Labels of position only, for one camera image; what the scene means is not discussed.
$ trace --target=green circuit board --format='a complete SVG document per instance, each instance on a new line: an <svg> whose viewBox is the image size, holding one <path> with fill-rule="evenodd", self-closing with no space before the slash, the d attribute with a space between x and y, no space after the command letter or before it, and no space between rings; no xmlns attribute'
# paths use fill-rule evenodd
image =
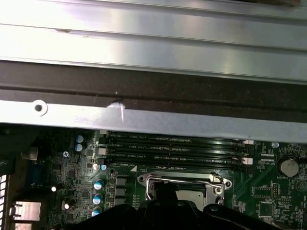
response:
<svg viewBox="0 0 307 230"><path fill-rule="evenodd" d="M47 228L56 223L78 223L90 218L93 210L103 211L121 203L137 208L145 200L145 186L138 178L154 171L216 173L232 182L231 189L224 194L225 206L270 224L283 223L297 230L306 228L307 165L298 159L305 159L307 154L298 144L278 143L276 147L271 142L229 140L238 146L236 157L241 154L252 159L252 163L242 165L225 157L208 157L202 150L214 139L191 141L183 137L84 130L61 131L59 136L52 136L53 153L47 159L49 182L65 186L56 192L50 205ZM76 142L77 136L84 138L82 148ZM218 141L222 145L230 143ZM289 177L280 172L282 159L297 162L298 169L294 167L292 171L283 166L290 174L297 170L296 175ZM102 180L99 190L93 187L97 180ZM94 205L97 194L101 195L101 202ZM72 198L76 201L74 206L63 209L63 199Z"/></svg>

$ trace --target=integrated circuit chip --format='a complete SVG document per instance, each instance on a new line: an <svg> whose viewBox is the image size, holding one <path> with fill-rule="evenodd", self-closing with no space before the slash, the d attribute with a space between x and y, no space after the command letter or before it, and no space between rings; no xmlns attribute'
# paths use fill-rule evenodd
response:
<svg viewBox="0 0 307 230"><path fill-rule="evenodd" d="M70 177L70 178L74 178L75 177L75 170L69 170L68 171L68 177Z"/></svg>
<svg viewBox="0 0 307 230"><path fill-rule="evenodd" d="M114 184L116 182L116 179L115 178L110 178L109 181L110 181L111 184Z"/></svg>
<svg viewBox="0 0 307 230"><path fill-rule="evenodd" d="M53 165L52 165L52 169L53 169L53 170L59 170L59 171L60 171L61 168L62 168L62 166L61 166L60 164L53 164Z"/></svg>
<svg viewBox="0 0 307 230"><path fill-rule="evenodd" d="M115 189L115 195L116 196L124 196L126 194L125 188L116 188Z"/></svg>
<svg viewBox="0 0 307 230"><path fill-rule="evenodd" d="M105 159L103 159L103 158L98 158L98 159L97 159L97 164L99 164L99 165L105 164Z"/></svg>
<svg viewBox="0 0 307 230"><path fill-rule="evenodd" d="M86 155L89 156L89 157L91 157L93 155L93 153L94 153L94 151L91 150L91 149L86 151Z"/></svg>
<svg viewBox="0 0 307 230"><path fill-rule="evenodd" d="M273 215L273 204L262 202L259 207L259 216L260 217L272 217Z"/></svg>
<svg viewBox="0 0 307 230"><path fill-rule="evenodd" d="M115 192L115 188L109 188L109 193L114 193Z"/></svg>
<svg viewBox="0 0 307 230"><path fill-rule="evenodd" d="M115 198L114 205L122 205L125 203L125 198Z"/></svg>
<svg viewBox="0 0 307 230"><path fill-rule="evenodd" d="M73 220L73 214L71 213L67 214L67 220Z"/></svg>
<svg viewBox="0 0 307 230"><path fill-rule="evenodd" d="M126 178L116 178L116 186L126 186L127 179Z"/></svg>
<svg viewBox="0 0 307 230"><path fill-rule="evenodd" d="M83 197L83 198L88 198L89 195L90 195L90 193L89 193L88 191L83 191L83 192L82 192L82 197Z"/></svg>

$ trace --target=electrolytic capacitor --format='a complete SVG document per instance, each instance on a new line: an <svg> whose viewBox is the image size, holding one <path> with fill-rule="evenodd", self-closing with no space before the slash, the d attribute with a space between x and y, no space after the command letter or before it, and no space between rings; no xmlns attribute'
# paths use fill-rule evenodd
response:
<svg viewBox="0 0 307 230"><path fill-rule="evenodd" d="M76 150L76 152L81 152L83 150L82 144L76 144L75 145L75 150Z"/></svg>
<svg viewBox="0 0 307 230"><path fill-rule="evenodd" d="M76 152L81 152L82 150L85 150L87 148L87 143L82 142L81 144L78 143L75 145Z"/></svg>
<svg viewBox="0 0 307 230"><path fill-rule="evenodd" d="M102 198L103 198L103 196L100 193L96 194L93 198L93 204L99 205L102 201Z"/></svg>
<svg viewBox="0 0 307 230"><path fill-rule="evenodd" d="M99 179L99 180L95 181L94 189L99 190L99 189L102 188L103 185L104 185L103 180Z"/></svg>
<svg viewBox="0 0 307 230"><path fill-rule="evenodd" d="M76 140L77 143L82 143L84 141L84 137L81 136L81 135L78 135L78 136L76 136L75 140Z"/></svg>
<svg viewBox="0 0 307 230"><path fill-rule="evenodd" d="M94 216L96 216L100 213L102 213L102 208L101 207L95 207L92 211L92 217L94 217Z"/></svg>
<svg viewBox="0 0 307 230"><path fill-rule="evenodd" d="M61 228L62 228L62 225L60 223L57 223L51 228L51 230L60 230Z"/></svg>
<svg viewBox="0 0 307 230"><path fill-rule="evenodd" d="M72 206L74 206L76 204L76 200L75 199L70 199L68 201L65 202L64 204L64 208L67 210L67 209L70 209Z"/></svg>
<svg viewBox="0 0 307 230"><path fill-rule="evenodd" d="M56 184L55 186L52 186L52 187L51 187L51 191L52 191L52 192L56 192L56 191L58 191L58 190L61 190L62 188L64 188L63 183L58 183L58 184Z"/></svg>

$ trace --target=capacitor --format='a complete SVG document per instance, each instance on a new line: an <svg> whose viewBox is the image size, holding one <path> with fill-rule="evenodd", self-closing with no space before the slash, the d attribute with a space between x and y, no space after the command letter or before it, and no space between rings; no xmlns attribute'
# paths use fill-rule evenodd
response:
<svg viewBox="0 0 307 230"><path fill-rule="evenodd" d="M92 217L94 217L94 216L96 216L100 213L102 213L102 208L101 207L95 207L92 211Z"/></svg>
<svg viewBox="0 0 307 230"><path fill-rule="evenodd" d="M104 165L104 164L100 165L100 170L105 171L106 170L106 165Z"/></svg>
<svg viewBox="0 0 307 230"><path fill-rule="evenodd" d="M104 185L103 180L99 179L99 180L95 181L94 189L99 190L99 189L102 188L103 185Z"/></svg>
<svg viewBox="0 0 307 230"><path fill-rule="evenodd" d="M76 152L81 152L82 150L85 150L87 148L87 143L82 142L75 145Z"/></svg>
<svg viewBox="0 0 307 230"><path fill-rule="evenodd" d="M62 228L62 225L60 223L57 223L51 228L51 230L60 230L61 228Z"/></svg>
<svg viewBox="0 0 307 230"><path fill-rule="evenodd" d="M76 200L75 199L70 199L68 201L65 202L64 204L64 208L67 210L67 209L70 209L72 206L74 206L76 204Z"/></svg>
<svg viewBox="0 0 307 230"><path fill-rule="evenodd" d="M103 198L103 196L100 193L96 194L93 198L93 204L99 205L102 201L102 198Z"/></svg>
<svg viewBox="0 0 307 230"><path fill-rule="evenodd" d="M76 152L81 152L83 150L82 144L76 144L75 145L75 150L76 150Z"/></svg>
<svg viewBox="0 0 307 230"><path fill-rule="evenodd" d="M283 157L277 161L277 169L281 175L295 177L299 173L299 165L295 159Z"/></svg>
<svg viewBox="0 0 307 230"><path fill-rule="evenodd" d="M84 141L84 137L81 136L81 135L78 135L78 136L76 136L75 140L76 140L77 143L82 143Z"/></svg>
<svg viewBox="0 0 307 230"><path fill-rule="evenodd" d="M56 184L55 186L52 186L51 187L51 191L52 192L56 192L58 190L61 190L62 188L64 188L64 185L62 183L58 183Z"/></svg>

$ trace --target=mounting hole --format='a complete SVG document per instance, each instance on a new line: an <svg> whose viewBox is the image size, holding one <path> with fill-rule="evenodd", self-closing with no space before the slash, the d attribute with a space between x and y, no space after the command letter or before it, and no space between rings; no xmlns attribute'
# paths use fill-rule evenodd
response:
<svg viewBox="0 0 307 230"><path fill-rule="evenodd" d="M34 107L34 109L35 109L36 111L38 111L38 112L41 112L41 111L43 110L43 107L42 107L42 105L37 104L37 105Z"/></svg>
<svg viewBox="0 0 307 230"><path fill-rule="evenodd" d="M36 115L43 116L47 113L48 106L44 101L36 100L36 101L33 101L32 103L33 103L34 112Z"/></svg>

